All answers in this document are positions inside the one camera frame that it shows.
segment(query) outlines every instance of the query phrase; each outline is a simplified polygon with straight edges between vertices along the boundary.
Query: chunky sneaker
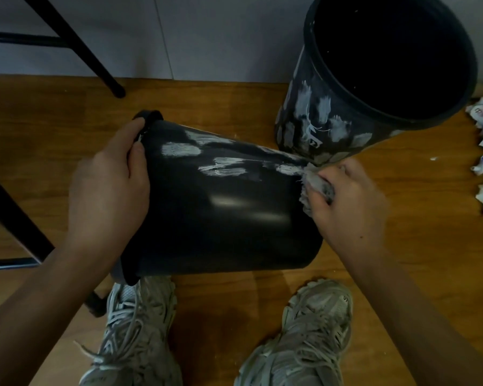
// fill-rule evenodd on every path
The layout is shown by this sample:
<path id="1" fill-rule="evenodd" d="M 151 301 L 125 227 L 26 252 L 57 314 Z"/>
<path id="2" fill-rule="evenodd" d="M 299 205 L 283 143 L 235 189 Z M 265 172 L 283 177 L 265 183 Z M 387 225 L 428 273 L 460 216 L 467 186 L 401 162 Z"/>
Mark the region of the chunky sneaker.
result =
<path id="1" fill-rule="evenodd" d="M 142 278 L 135 286 L 115 284 L 108 299 L 104 338 L 80 386 L 181 386 L 181 370 L 169 351 L 168 330 L 177 298 L 169 277 Z"/>
<path id="2" fill-rule="evenodd" d="M 340 360 L 351 338 L 352 296 L 335 280 L 299 289 L 283 329 L 241 366 L 235 386 L 341 386 Z"/>

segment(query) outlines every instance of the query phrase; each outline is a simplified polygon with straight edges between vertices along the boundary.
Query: left hand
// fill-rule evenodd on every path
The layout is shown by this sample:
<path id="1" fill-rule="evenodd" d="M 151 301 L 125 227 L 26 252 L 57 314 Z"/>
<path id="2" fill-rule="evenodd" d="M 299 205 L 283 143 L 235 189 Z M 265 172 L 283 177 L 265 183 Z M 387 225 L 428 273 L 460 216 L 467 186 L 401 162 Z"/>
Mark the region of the left hand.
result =
<path id="1" fill-rule="evenodd" d="M 148 212 L 145 150 L 134 142 L 145 121 L 127 123 L 91 159 L 82 160 L 70 186 L 65 246 L 106 274 Z"/>

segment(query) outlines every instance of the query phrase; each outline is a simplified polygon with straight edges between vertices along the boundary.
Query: right hand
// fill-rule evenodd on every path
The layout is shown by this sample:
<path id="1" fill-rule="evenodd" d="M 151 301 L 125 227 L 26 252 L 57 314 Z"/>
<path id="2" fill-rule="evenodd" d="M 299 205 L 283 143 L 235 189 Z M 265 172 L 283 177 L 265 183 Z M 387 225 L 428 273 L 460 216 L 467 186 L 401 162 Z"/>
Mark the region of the right hand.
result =
<path id="1" fill-rule="evenodd" d="M 384 247 L 388 202 L 354 158 L 324 168 L 318 175 L 335 190 L 328 205 L 307 185 L 313 220 L 326 242 L 343 260 L 365 257 Z"/>

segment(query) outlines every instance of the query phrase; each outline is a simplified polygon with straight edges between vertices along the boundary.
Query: hand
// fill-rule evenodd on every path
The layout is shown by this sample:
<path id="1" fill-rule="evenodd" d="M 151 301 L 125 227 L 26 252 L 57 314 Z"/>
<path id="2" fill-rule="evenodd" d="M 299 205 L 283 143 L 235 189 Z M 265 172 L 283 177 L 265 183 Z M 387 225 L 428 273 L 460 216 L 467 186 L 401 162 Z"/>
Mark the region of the hand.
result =
<path id="1" fill-rule="evenodd" d="M 143 118 L 127 123 L 102 151 L 82 160 L 70 186 L 65 245 L 106 274 L 148 212 L 145 150 L 133 144 L 144 124 Z"/>
<path id="2" fill-rule="evenodd" d="M 361 164 L 348 158 L 318 175 L 335 190 L 329 206 L 320 193 L 307 186 L 313 220 L 331 248 L 343 261 L 381 250 L 388 202 Z"/>

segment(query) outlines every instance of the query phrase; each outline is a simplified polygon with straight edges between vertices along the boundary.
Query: gray rag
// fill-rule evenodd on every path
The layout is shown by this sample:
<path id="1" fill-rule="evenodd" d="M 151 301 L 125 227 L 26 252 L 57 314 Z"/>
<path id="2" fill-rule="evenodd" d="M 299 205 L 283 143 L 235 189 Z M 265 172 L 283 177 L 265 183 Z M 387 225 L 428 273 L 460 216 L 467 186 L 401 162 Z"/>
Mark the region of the gray rag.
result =
<path id="1" fill-rule="evenodd" d="M 328 202 L 328 204 L 331 204 L 335 197 L 335 190 L 331 183 L 317 175 L 317 172 L 320 169 L 321 168 L 317 168 L 315 165 L 309 163 L 304 168 L 304 173 L 302 174 L 302 191 L 299 201 L 304 205 L 302 209 L 309 217 L 312 217 L 313 214 L 311 211 L 311 206 L 309 205 L 306 183 L 308 183 L 315 191 L 324 195 L 325 201 Z"/>

